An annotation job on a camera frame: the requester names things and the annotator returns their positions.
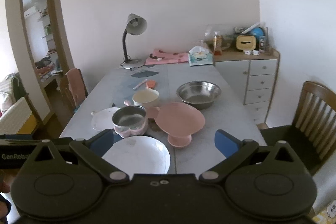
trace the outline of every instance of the lamp neck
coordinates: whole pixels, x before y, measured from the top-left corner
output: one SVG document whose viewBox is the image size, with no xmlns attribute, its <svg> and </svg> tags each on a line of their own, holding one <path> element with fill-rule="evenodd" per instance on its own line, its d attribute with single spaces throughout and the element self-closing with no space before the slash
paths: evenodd
<svg viewBox="0 0 336 224">
<path fill-rule="evenodd" d="M 124 50 L 125 63 L 128 63 L 130 60 L 128 59 L 127 49 L 126 49 L 126 35 L 127 35 L 127 31 L 125 29 L 124 34 L 123 34 L 123 50 Z"/>
</svg>

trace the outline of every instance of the gray table surface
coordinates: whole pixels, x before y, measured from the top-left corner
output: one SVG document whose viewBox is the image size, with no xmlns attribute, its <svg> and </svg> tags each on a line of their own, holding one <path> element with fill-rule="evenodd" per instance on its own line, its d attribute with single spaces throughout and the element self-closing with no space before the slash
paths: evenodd
<svg viewBox="0 0 336 224">
<path fill-rule="evenodd" d="M 153 71 L 158 74 L 150 77 L 135 78 L 141 71 Z M 171 164 L 169 174 L 194 173 L 197 177 L 225 159 L 214 144 L 214 135 L 218 129 L 225 130 L 236 138 L 253 139 L 260 145 L 266 145 L 260 131 L 250 118 L 242 103 L 228 83 L 212 65 L 190 67 L 188 63 L 155 65 L 142 67 L 135 71 L 123 68 L 112 69 L 89 94 L 78 111 L 72 117 L 60 137 L 89 139 L 98 131 L 91 127 L 91 112 L 111 107 L 123 107 L 127 99 L 132 101 L 135 91 L 132 90 L 144 79 L 155 80 L 156 90 L 160 93 L 160 103 L 179 102 L 177 88 L 191 81 L 208 81 L 217 84 L 221 97 L 208 109 L 201 110 L 206 123 L 205 127 L 193 135 L 189 146 L 177 149 L 167 141 L 167 134 L 148 129 L 146 134 L 161 141 L 169 150 Z"/>
</svg>

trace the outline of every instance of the metal bowl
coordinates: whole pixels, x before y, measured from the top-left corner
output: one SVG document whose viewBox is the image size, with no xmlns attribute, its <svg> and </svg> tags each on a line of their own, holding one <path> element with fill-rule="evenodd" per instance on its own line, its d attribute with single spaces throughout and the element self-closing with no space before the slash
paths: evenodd
<svg viewBox="0 0 336 224">
<path fill-rule="evenodd" d="M 140 127 L 146 119 L 146 110 L 142 106 L 126 106 L 117 110 L 112 122 L 120 129 Z"/>
<path fill-rule="evenodd" d="M 183 102 L 197 109 L 210 107 L 221 93 L 219 86 L 204 81 L 186 83 L 176 91 L 177 96 Z"/>
</svg>

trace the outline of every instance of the white saucer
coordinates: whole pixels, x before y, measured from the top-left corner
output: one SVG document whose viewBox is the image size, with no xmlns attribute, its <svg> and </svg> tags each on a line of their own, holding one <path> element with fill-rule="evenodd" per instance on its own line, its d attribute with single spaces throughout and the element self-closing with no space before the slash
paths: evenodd
<svg viewBox="0 0 336 224">
<path fill-rule="evenodd" d="M 113 114 L 119 110 L 119 107 L 111 107 L 108 109 L 104 109 L 100 112 L 92 112 L 92 120 L 91 120 L 91 126 L 95 130 L 105 130 L 105 129 L 113 129 L 114 123 L 112 122 L 112 116 Z"/>
<path fill-rule="evenodd" d="M 120 140 L 102 158 L 130 178 L 135 173 L 167 174 L 170 166 L 170 154 L 165 145 L 147 136 Z"/>
</svg>

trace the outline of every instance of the desk lamp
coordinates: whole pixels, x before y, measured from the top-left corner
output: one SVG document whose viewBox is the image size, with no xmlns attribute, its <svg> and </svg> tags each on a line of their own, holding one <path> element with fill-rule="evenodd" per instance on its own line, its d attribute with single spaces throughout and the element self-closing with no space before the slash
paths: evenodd
<svg viewBox="0 0 336 224">
<path fill-rule="evenodd" d="M 126 35 L 127 33 L 131 35 L 140 35 L 144 33 L 146 29 L 147 21 L 145 21 L 142 17 L 134 14 L 130 14 L 128 16 L 127 26 L 123 35 L 124 63 L 121 64 L 125 69 L 140 68 L 144 65 L 144 61 L 142 61 L 141 59 L 131 59 L 127 55 Z"/>
</svg>

